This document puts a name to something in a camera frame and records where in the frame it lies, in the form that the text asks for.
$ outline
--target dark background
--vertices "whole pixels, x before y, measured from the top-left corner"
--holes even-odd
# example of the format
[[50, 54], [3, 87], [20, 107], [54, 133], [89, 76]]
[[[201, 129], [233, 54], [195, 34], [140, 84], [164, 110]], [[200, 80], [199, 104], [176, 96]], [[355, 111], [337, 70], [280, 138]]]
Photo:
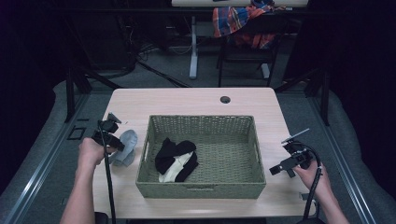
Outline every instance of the dark background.
[[[290, 55], [285, 78], [297, 77], [319, 66], [330, 72], [331, 90], [342, 101], [356, 130], [363, 161], [376, 181], [396, 198], [393, 177], [396, 170], [396, 111], [393, 105], [396, 99], [396, 27], [391, 8], [372, 1], [313, 3], [311, 9], [347, 11], [353, 17], [344, 21], [305, 21]], [[158, 6], [167, 5], [159, 1]], [[117, 46], [117, 57], [111, 56], [114, 50], [100, 49], [99, 54], [87, 51], [90, 47], [83, 44], [84, 39], [95, 39], [95, 35], [81, 36], [81, 29], [87, 29], [87, 24], [69, 26], [74, 23], [65, 24], [42, 8], [42, 2], [35, 0], [2, 1], [0, 6], [0, 90], [5, 102], [1, 109], [1, 192], [48, 118], [55, 99], [52, 88], [65, 80], [71, 66], [97, 68], [106, 65], [116, 69], [133, 69], [134, 66], [136, 46], [131, 50], [122, 32], [99, 38], [103, 42], [107, 40], [114, 48]], [[145, 18], [138, 22], [140, 27], [153, 23]], [[107, 27], [102, 27], [100, 33], [119, 30], [114, 24], [118, 23], [107, 21]], [[159, 26], [160, 35], [153, 42], [166, 48], [166, 42], [162, 41], [166, 36], [161, 33], [164, 24], [155, 24]], [[92, 57], [102, 63], [93, 64]]]

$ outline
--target colorful fabric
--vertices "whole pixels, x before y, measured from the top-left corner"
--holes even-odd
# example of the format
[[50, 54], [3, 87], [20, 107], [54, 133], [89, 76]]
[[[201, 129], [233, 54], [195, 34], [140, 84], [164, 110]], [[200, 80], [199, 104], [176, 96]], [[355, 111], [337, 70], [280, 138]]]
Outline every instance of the colorful fabric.
[[266, 0], [260, 3], [251, 0], [247, 7], [216, 7], [213, 10], [213, 26], [215, 37], [229, 36], [229, 41], [236, 46], [250, 46], [254, 49], [269, 48], [275, 34], [239, 34], [248, 20], [256, 18], [263, 13], [274, 10], [274, 1]]

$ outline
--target table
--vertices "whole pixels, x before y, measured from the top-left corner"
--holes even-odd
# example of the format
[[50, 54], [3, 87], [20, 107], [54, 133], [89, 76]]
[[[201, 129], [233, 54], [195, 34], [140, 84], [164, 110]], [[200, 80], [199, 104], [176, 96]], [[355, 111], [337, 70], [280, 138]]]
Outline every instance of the table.
[[[231, 102], [223, 104], [221, 96]], [[299, 177], [286, 172], [271, 175], [269, 168], [290, 155], [281, 141], [290, 136], [276, 95], [269, 88], [119, 89], [113, 92], [104, 118], [112, 112], [122, 121], [115, 135], [133, 129], [138, 136], [134, 162], [111, 167], [117, 218], [215, 218], [302, 216], [307, 193]], [[135, 185], [149, 115], [254, 116], [267, 185], [257, 200], [145, 199]], [[111, 216], [104, 162], [93, 177], [96, 212]]]
[[[288, 7], [305, 7], [308, 0], [278, 0], [276, 6]], [[246, 7], [250, 4], [250, 0], [227, 0], [214, 2], [213, 0], [172, 0], [173, 7]], [[195, 16], [191, 18], [191, 63], [190, 63], [190, 79], [197, 78], [198, 67], [198, 49], [196, 48], [196, 20]], [[264, 76], [269, 75], [268, 66], [262, 66]]]

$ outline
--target wicker basket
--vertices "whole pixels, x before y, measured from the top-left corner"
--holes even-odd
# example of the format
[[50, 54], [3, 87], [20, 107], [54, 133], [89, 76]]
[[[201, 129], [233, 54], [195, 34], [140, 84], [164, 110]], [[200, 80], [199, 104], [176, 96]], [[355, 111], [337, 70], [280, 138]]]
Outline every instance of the wicker basket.
[[[192, 141], [199, 165], [183, 183], [160, 183], [155, 157], [163, 140]], [[150, 116], [136, 178], [145, 198], [257, 199], [265, 187], [251, 116]]]

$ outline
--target sock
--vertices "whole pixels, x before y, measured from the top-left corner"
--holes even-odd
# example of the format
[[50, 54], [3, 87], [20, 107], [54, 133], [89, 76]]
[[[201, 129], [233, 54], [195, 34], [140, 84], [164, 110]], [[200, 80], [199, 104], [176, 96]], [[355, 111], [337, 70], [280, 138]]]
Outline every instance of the sock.
[[192, 171], [195, 169], [195, 167], [198, 166], [197, 162], [197, 155], [195, 152], [192, 152], [192, 155], [190, 159], [187, 161], [187, 163], [183, 166], [183, 169], [178, 173], [178, 175], [175, 178], [175, 182], [184, 182], [186, 178], [192, 173]]
[[127, 130], [120, 136], [120, 141], [125, 145], [123, 151], [116, 151], [108, 161], [116, 166], [129, 166], [134, 161], [134, 146], [137, 143], [137, 134], [134, 130]]
[[164, 175], [159, 176], [160, 182], [175, 182], [176, 176], [183, 170], [184, 165], [189, 161], [193, 152], [175, 157], [175, 162], [169, 167]]
[[176, 144], [169, 138], [163, 140], [163, 146], [155, 157], [155, 168], [160, 174], [164, 175], [166, 171], [175, 162]]
[[188, 140], [182, 141], [176, 146], [177, 156], [181, 156], [186, 153], [195, 151], [195, 149], [197, 149], [197, 147], [191, 141]]

